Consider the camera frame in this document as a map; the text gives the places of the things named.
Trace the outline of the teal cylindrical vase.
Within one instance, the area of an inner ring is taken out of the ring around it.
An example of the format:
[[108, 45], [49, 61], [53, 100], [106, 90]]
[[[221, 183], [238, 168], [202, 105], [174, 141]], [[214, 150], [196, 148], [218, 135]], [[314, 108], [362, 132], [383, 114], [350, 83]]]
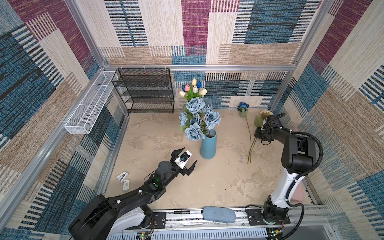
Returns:
[[202, 140], [200, 154], [204, 159], [212, 159], [216, 155], [217, 132], [209, 130], [209, 135]]

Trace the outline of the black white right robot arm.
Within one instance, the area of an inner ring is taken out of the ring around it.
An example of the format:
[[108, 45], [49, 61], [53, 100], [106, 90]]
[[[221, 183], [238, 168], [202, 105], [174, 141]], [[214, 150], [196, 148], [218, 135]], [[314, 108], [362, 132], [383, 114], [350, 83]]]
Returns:
[[265, 201], [261, 213], [267, 225], [280, 223], [286, 218], [289, 208], [299, 206], [291, 203], [293, 193], [305, 176], [320, 165], [324, 156], [320, 140], [312, 134], [283, 127], [280, 119], [284, 116], [267, 116], [255, 131], [255, 138], [261, 140], [262, 144], [278, 141], [284, 145], [282, 177], [275, 191]]

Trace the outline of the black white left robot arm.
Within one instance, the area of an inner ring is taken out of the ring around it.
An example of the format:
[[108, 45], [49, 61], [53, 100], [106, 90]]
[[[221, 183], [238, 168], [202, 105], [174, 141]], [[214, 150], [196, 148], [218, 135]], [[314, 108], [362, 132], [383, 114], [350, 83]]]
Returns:
[[153, 218], [149, 204], [158, 200], [178, 175], [188, 176], [194, 171], [195, 164], [186, 168], [191, 156], [184, 148], [174, 150], [171, 159], [160, 162], [139, 188], [115, 197], [94, 197], [70, 224], [70, 238], [105, 240], [127, 228], [149, 226]]

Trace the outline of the blue-grey artificial rose bunch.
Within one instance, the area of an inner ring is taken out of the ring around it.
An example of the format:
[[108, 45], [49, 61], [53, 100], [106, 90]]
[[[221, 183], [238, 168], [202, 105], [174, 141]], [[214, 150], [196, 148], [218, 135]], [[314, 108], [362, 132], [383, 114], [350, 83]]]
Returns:
[[221, 123], [221, 114], [215, 112], [203, 98], [190, 99], [180, 113], [180, 128], [189, 141], [198, 142], [214, 136], [214, 128]]

